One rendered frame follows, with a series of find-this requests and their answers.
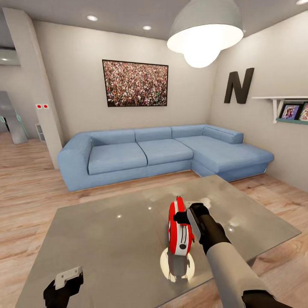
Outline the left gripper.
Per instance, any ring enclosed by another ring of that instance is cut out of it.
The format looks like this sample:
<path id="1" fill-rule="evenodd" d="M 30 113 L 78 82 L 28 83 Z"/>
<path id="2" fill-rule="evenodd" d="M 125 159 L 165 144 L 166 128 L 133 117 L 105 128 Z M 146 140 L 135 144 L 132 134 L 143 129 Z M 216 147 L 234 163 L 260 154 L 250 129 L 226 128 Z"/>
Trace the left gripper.
<path id="1" fill-rule="evenodd" d="M 80 273 L 79 277 L 75 277 L 71 280 L 68 280 L 63 288 L 55 290 L 55 280 L 53 280 L 49 286 L 43 291 L 43 297 L 45 300 L 45 306 L 48 306 L 50 302 L 59 297 L 63 296 L 67 299 L 67 303 L 69 298 L 77 293 L 79 293 L 80 285 L 83 284 L 83 273 Z"/>

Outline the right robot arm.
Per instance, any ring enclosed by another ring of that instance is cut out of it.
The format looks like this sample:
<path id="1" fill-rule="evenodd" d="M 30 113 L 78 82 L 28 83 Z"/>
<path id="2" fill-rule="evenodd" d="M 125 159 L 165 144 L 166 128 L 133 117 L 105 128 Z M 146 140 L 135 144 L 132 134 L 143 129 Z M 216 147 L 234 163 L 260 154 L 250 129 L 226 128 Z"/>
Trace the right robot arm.
<path id="1" fill-rule="evenodd" d="M 210 264 L 224 308 L 292 308 L 281 302 L 243 260 L 225 235 L 223 226 L 198 201 L 185 201 L 185 212 L 173 220 L 191 224 Z"/>

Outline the radio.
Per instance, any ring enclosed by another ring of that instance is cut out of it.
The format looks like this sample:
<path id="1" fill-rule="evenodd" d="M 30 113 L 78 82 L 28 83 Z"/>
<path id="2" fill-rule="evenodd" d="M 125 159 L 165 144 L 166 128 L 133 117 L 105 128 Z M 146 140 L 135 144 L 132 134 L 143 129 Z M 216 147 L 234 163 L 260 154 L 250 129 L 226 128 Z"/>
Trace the radio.
<path id="1" fill-rule="evenodd" d="M 183 199 L 178 196 L 169 208 L 169 245 L 173 254 L 185 256 L 189 253 L 195 238 L 191 224 L 178 224 L 173 220 L 173 215 L 176 215 L 177 212 L 185 212 Z"/>

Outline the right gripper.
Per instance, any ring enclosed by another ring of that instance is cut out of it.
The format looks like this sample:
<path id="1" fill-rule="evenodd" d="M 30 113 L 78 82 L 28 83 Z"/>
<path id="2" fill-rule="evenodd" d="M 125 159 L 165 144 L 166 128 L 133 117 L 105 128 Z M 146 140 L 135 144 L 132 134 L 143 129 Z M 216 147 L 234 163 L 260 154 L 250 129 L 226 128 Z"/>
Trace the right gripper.
<path id="1" fill-rule="evenodd" d="M 177 221 L 178 224 L 188 224 L 190 222 L 187 219 L 187 211 L 186 212 L 177 212 L 176 215 L 173 215 L 173 220 Z"/>

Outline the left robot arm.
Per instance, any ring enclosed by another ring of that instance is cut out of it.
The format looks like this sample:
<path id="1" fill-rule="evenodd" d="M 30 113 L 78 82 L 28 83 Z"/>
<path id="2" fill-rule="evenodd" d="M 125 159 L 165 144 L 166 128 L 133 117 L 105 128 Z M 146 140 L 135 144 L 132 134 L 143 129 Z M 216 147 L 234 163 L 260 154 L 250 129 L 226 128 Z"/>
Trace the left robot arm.
<path id="1" fill-rule="evenodd" d="M 72 276 L 79 275 L 71 280 Z M 80 285 L 83 284 L 83 266 L 78 266 L 56 275 L 56 285 L 53 280 L 43 291 L 46 308 L 67 308 L 69 298 L 79 293 Z"/>

